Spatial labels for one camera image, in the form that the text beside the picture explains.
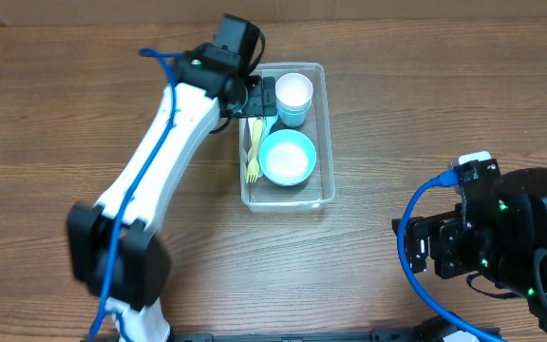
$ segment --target bowl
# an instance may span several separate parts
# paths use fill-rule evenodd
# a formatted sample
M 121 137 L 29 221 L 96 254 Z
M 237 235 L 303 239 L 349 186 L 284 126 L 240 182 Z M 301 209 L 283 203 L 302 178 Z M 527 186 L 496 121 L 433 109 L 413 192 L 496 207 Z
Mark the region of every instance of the bowl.
M 263 174 L 281 186 L 293 186 L 306 180 L 316 162 L 313 142 L 305 134 L 279 130 L 265 139 L 258 153 Z

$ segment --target clear storage box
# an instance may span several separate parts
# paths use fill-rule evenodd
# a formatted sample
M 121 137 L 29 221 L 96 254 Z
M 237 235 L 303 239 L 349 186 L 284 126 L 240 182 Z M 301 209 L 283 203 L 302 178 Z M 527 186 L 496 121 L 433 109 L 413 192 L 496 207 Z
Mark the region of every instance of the clear storage box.
M 240 184 L 242 200 L 255 213 L 287 213 L 321 210 L 334 198 L 332 171 L 332 146 L 330 140 L 329 103 L 324 79 L 324 69 L 317 63 L 267 63 L 256 67 L 254 74 L 273 76 L 276 80 L 287 73 L 297 72 L 308 77 L 313 84 L 311 108 L 305 122 L 295 129 L 308 138 L 316 149 L 316 165 L 311 175 L 295 186 L 280 186 L 267 177 L 255 183 L 246 182 L 246 164 L 251 148 L 251 135 L 247 120 L 239 121 Z M 285 129 L 278 120 L 272 133 Z

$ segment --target wood grain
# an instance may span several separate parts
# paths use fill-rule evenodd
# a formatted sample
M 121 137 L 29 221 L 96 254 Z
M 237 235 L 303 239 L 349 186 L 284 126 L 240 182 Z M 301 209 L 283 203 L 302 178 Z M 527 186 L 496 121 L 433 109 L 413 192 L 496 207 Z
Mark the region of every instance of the wood grain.
M 216 27 L 0 28 L 0 341 L 85 335 L 97 300 L 72 278 L 66 213 L 117 177 L 154 116 L 164 81 L 137 49 L 191 48 Z M 265 61 L 327 71 L 337 197 L 321 214 L 251 215 L 239 194 L 237 125 L 209 138 L 161 235 L 174 260 L 167 318 L 178 333 L 218 334 L 429 318 L 400 269 L 390 220 L 460 154 L 490 150 L 504 172 L 547 166 L 547 19 L 261 27 Z M 457 200 L 432 191 L 416 211 Z M 419 278 L 475 324 L 510 340 L 545 338 L 523 301 L 483 297 L 461 278 Z

